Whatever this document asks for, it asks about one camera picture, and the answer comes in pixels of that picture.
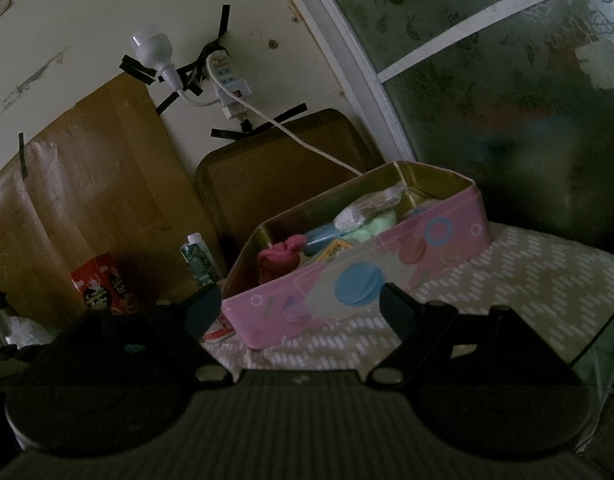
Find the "white round lidded tub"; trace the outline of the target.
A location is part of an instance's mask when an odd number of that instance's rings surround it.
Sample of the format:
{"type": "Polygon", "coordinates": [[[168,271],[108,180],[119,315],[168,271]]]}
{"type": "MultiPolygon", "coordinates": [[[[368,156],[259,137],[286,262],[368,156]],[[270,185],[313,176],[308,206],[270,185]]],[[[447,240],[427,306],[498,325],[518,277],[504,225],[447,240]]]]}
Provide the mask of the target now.
{"type": "Polygon", "coordinates": [[[203,341],[208,344],[215,344],[225,340],[235,334],[235,330],[223,313],[219,313],[214,322],[203,335],[203,341]]]}

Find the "light green soft cloth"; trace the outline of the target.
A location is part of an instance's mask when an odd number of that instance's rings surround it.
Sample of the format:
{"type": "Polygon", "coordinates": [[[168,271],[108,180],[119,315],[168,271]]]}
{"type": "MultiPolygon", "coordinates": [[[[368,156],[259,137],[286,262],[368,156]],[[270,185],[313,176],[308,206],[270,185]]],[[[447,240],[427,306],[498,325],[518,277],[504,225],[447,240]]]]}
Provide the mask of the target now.
{"type": "Polygon", "coordinates": [[[381,233],[388,231],[397,223],[397,216],[394,210],[385,210],[382,214],[373,218],[363,226],[354,231],[351,231],[342,236],[345,242],[350,244],[362,244],[371,240],[371,238],[380,235],[381,233]]]}

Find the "dark brown tray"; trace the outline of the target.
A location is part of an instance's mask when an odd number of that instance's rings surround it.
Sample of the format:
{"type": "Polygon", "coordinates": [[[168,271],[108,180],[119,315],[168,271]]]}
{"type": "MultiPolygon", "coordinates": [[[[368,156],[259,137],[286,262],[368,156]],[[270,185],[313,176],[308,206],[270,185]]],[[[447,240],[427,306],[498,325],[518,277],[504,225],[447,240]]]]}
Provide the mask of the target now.
{"type": "MultiPolygon", "coordinates": [[[[290,120],[285,126],[361,172],[384,162],[371,136],[359,132],[334,108],[290,120]]],[[[205,156],[197,166],[195,185],[216,232],[218,255],[232,266],[261,223],[354,177],[278,128],[261,125],[205,156]]]]}

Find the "pink macaron print tin box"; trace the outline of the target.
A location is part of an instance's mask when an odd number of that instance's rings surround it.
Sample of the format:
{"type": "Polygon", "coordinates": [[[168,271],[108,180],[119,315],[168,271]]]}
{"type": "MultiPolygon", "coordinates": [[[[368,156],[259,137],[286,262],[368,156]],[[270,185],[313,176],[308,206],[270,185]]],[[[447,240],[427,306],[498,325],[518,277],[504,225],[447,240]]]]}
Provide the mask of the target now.
{"type": "Polygon", "coordinates": [[[490,227],[472,179],[397,160],[257,226],[230,271],[222,312],[247,347],[261,350],[376,306],[386,283],[409,292],[488,246],[490,227]],[[406,194],[394,209],[396,226],[260,283],[256,259],[261,250],[325,226],[354,200],[397,184],[406,194]]]}

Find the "yellow printed packet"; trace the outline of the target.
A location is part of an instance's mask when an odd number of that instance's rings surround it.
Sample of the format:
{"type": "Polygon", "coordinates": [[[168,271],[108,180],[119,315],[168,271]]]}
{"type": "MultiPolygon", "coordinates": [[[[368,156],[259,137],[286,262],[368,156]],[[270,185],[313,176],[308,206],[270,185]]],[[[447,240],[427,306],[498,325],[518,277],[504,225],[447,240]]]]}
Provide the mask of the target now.
{"type": "Polygon", "coordinates": [[[337,256],[339,256],[342,252],[346,252],[351,248],[354,248],[355,244],[350,243],[349,240],[343,240],[343,238],[336,238],[332,240],[327,246],[325,246],[318,255],[316,255],[317,261],[329,261],[337,256]]]}

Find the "patterned grey tablecloth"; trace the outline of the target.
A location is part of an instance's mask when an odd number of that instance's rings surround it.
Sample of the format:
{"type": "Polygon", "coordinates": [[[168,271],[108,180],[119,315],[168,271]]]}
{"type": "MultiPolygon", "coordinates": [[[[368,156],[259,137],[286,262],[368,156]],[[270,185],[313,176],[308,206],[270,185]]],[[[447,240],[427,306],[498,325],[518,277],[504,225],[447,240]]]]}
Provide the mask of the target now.
{"type": "MultiPolygon", "coordinates": [[[[512,226],[493,224],[493,244],[439,278],[415,299],[443,300],[462,313],[512,308],[586,382],[614,382],[614,255],[512,226]]],[[[241,370],[357,370],[367,375],[399,345],[377,308],[266,350],[242,339],[206,344],[230,373],[241,370]]]]}

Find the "white window frame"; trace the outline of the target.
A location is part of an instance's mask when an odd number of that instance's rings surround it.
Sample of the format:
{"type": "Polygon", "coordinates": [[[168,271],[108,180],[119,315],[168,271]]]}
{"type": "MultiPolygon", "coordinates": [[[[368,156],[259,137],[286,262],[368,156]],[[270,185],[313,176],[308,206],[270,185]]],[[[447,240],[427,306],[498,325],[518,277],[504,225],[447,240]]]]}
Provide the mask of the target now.
{"type": "Polygon", "coordinates": [[[369,49],[335,0],[293,0],[382,155],[388,160],[414,160],[412,144],[384,85],[441,50],[458,44],[493,24],[550,0],[496,0],[456,25],[443,29],[379,70],[369,49]]]}

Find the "red snack box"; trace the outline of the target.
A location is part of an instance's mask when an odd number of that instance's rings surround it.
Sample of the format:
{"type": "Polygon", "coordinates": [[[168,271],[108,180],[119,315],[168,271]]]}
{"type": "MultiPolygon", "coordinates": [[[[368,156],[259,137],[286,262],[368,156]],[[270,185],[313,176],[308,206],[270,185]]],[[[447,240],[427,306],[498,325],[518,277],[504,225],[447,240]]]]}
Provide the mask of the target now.
{"type": "Polygon", "coordinates": [[[136,311],[136,303],[120,277],[110,252],[83,263],[72,271],[70,279],[90,310],[112,314],[129,314],[136,311]]]}

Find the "white power strip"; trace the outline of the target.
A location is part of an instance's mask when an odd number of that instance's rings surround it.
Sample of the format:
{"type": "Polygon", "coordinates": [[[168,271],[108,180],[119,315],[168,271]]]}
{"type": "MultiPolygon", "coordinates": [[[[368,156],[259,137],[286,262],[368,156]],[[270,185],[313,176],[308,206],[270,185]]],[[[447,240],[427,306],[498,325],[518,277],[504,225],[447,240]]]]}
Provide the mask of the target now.
{"type": "Polygon", "coordinates": [[[249,110],[241,101],[252,95],[247,81],[234,74],[229,55],[219,50],[209,55],[207,68],[211,84],[228,119],[244,119],[249,110]]]}

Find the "white light bulb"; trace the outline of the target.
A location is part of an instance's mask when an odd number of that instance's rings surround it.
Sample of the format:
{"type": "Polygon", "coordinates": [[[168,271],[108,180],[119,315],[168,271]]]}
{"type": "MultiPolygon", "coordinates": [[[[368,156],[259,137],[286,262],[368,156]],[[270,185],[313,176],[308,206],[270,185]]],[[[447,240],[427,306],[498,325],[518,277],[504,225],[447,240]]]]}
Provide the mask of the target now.
{"type": "Polygon", "coordinates": [[[173,64],[173,45],[169,37],[153,24],[144,25],[132,34],[136,58],[145,67],[155,70],[174,92],[183,89],[183,82],[173,64]]]}

